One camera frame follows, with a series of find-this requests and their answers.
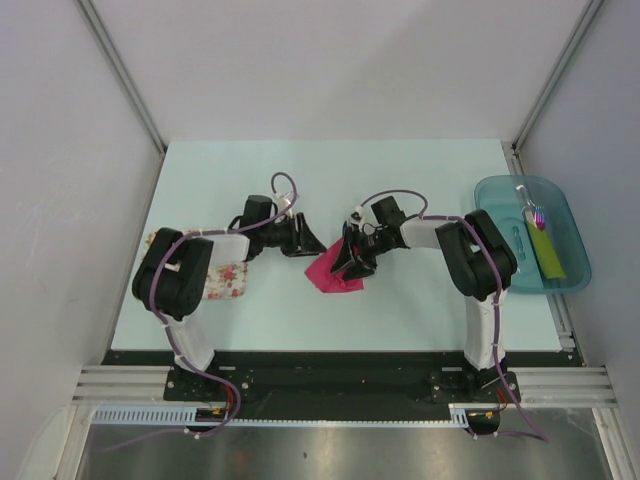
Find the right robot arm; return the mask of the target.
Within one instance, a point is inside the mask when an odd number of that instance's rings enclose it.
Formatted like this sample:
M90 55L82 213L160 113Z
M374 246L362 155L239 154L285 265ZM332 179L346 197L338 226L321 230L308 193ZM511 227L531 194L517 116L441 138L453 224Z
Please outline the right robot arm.
M504 299L517 271L511 248L482 209L463 217L408 216L391 191L371 200L377 224L367 227L363 207L354 208L329 273L345 281L364 279L376 272L377 258L392 250L439 250L454 286L465 299L461 388L473 401L486 400L506 374L501 325Z

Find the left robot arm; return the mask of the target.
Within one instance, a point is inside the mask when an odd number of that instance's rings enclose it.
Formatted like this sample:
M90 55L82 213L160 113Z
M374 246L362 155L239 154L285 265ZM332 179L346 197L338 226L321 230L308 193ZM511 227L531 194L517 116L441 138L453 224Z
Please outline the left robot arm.
M159 320L175 364L189 371L186 387L197 398L214 397L222 386L234 399L239 391L209 368L214 347L193 317L202 301L209 270L244 264L266 248L278 248L289 258L317 256L327 251L311 231L295 201L251 195L243 212L220 230L182 232L159 229L132 281L133 296Z

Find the pink paper napkin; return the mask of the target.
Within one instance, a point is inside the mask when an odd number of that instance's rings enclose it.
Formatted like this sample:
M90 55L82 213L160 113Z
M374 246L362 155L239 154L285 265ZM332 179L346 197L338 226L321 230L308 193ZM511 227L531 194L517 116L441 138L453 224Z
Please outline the pink paper napkin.
M305 270L306 278L322 293L342 294L364 289L362 279L345 280L342 273L333 274L330 272L342 245L343 240L337 240Z

